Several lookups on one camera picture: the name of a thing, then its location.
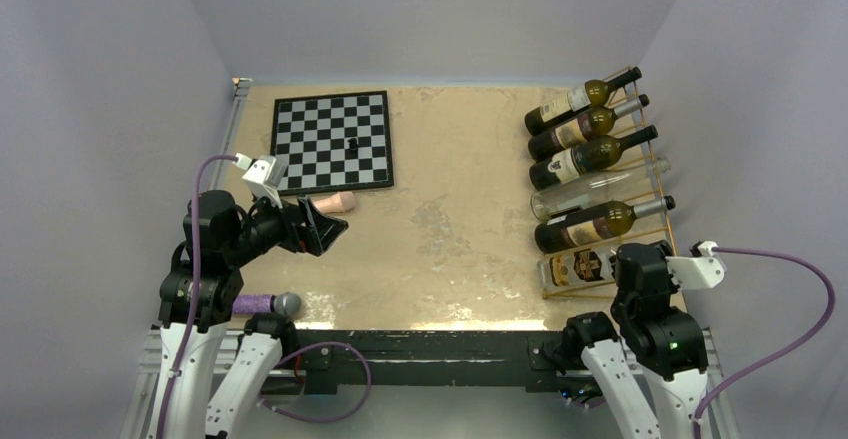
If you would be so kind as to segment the clear square liquor bottle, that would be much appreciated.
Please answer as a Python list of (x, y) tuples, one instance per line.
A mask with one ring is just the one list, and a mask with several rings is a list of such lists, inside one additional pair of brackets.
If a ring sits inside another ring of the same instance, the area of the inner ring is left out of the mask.
[(614, 282), (615, 247), (583, 248), (539, 260), (536, 271), (545, 291), (577, 290)]

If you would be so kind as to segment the tall green wine bottle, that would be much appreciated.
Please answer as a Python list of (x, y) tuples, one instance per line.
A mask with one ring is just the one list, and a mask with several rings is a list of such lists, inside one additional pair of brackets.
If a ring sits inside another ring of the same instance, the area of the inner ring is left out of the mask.
[(673, 210), (673, 196), (663, 196), (638, 204), (608, 201), (538, 225), (536, 246), (545, 254), (585, 247), (628, 233), (638, 219)]

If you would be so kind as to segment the dark wine bottle cream label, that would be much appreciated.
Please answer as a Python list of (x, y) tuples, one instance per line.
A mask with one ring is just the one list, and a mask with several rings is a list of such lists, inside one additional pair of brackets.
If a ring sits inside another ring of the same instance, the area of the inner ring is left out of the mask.
[(588, 80), (531, 109), (525, 114), (525, 127), (531, 135), (540, 134), (591, 107), (605, 106), (619, 89), (642, 77), (641, 69), (633, 67), (609, 80)]

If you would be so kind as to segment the dark wine bottle gold label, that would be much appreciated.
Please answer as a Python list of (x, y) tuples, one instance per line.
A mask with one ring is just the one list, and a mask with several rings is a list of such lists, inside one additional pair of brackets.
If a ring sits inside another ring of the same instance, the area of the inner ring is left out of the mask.
[(550, 126), (530, 138), (527, 144), (528, 152), (536, 162), (540, 162), (555, 153), (607, 135), (614, 129), (615, 123), (620, 118), (649, 104), (649, 97), (641, 94), (613, 108), (605, 106), (590, 108), (587, 112), (580, 113), (561, 124)]

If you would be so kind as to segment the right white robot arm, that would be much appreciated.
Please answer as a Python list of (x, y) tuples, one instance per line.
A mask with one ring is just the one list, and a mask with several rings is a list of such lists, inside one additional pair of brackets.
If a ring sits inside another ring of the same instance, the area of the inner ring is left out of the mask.
[(696, 408), (706, 395), (702, 330), (671, 305), (679, 289), (665, 241), (627, 243), (615, 254), (618, 291), (609, 313), (567, 320), (560, 351), (592, 373), (625, 438), (696, 438)]

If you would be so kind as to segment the clear glass bottle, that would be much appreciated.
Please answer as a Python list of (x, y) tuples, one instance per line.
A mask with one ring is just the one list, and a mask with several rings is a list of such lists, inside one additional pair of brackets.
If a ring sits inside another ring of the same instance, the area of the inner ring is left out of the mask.
[(534, 193), (530, 198), (531, 212), (538, 221), (546, 222), (612, 200), (653, 198), (658, 194), (659, 177), (670, 170), (669, 159), (657, 157), (617, 170), (590, 173)]

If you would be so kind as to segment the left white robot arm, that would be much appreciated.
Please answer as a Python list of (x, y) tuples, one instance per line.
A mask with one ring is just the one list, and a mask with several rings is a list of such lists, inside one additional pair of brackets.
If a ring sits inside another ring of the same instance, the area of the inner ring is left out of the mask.
[(320, 256), (348, 224), (322, 214), (306, 197), (281, 205), (261, 198), (245, 210), (229, 192), (209, 190), (190, 200), (183, 227), (185, 240), (159, 289), (161, 363), (148, 435), (232, 438), (271, 368), (289, 366), (298, 354), (288, 315), (258, 313), (248, 323), (244, 363), (212, 392), (215, 360), (244, 284), (242, 268), (274, 248)]

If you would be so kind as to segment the dark wine bottle white label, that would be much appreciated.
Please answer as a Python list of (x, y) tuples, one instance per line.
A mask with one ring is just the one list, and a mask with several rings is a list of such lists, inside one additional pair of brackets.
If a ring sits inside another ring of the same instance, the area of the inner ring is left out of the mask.
[(567, 184), (580, 176), (617, 164), (625, 151), (658, 137), (653, 125), (616, 138), (605, 135), (553, 154), (529, 168), (529, 179), (537, 191)]

